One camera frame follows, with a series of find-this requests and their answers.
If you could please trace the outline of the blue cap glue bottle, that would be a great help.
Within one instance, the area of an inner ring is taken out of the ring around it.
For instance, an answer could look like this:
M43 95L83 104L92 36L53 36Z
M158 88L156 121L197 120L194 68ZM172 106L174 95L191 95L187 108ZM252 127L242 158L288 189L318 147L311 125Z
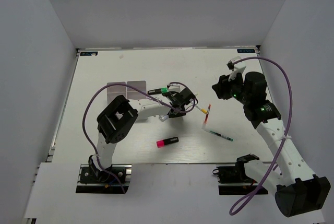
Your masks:
M160 121L162 121L162 122L164 122L164 121L167 120L168 118L169 118L168 115L160 115L160 116L159 116L159 119L160 119Z

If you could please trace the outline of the red pen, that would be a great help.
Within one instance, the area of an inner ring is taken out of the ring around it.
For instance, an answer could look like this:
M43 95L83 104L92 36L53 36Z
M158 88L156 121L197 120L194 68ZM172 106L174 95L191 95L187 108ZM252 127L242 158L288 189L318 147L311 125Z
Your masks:
M210 109L211 109L211 104L208 105L208 109L207 109L207 113L206 113L206 116L205 116L204 124L207 124Z

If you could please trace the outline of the white pen orange tip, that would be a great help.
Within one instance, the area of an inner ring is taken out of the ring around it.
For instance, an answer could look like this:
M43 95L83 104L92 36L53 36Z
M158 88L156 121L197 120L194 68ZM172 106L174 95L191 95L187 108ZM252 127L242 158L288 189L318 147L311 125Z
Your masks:
M201 108L201 107L199 107L199 106L197 106L197 105L195 105L195 107L196 107L199 111L201 111L202 113L207 114L207 111L206 111L205 109L203 109L203 108Z

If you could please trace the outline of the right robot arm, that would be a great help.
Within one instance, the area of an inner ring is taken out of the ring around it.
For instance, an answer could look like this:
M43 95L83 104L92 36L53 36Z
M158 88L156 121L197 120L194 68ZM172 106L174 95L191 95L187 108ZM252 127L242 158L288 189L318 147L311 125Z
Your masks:
M263 138L274 156L273 166L266 166L255 155L239 157L236 177L243 181L255 180L271 195L286 217L322 209L331 185L328 179L318 177L307 165L292 139L285 133L283 120L276 106L267 100L267 82L259 72L245 76L238 73L230 78L222 75L212 85L219 99L236 99L243 105L244 114Z

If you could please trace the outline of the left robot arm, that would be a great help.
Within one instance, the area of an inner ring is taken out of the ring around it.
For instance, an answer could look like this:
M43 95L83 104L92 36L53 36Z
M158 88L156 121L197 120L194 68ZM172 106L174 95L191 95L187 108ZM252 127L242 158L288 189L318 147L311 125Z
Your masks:
M89 157L88 164L92 175L100 182L110 177L115 147L136 122L153 116L183 117L191 110L186 107L194 108L198 102L189 88L181 91L162 89L155 97L142 94L144 98L139 100L116 96L97 117L99 138L93 145L94 154Z

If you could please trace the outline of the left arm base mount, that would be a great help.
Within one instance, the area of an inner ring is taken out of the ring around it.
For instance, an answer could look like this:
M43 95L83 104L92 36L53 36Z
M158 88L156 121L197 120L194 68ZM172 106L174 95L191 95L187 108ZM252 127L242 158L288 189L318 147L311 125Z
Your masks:
M132 173L132 166L127 164L113 165L112 172L118 176L121 181L125 193L130 185L130 177ZM117 179L104 173L102 179L99 181L96 175L90 171L88 164L82 164L79 170L79 176L76 185L77 194L124 194Z

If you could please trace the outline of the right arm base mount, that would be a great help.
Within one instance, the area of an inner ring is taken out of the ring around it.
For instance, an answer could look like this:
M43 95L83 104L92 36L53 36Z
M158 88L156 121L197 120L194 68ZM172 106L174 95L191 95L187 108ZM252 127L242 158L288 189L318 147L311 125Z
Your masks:
M257 181L245 174L244 164L259 160L256 155L245 155L237 158L232 166L218 166L212 174L218 178L218 190L221 196L247 195L255 190Z

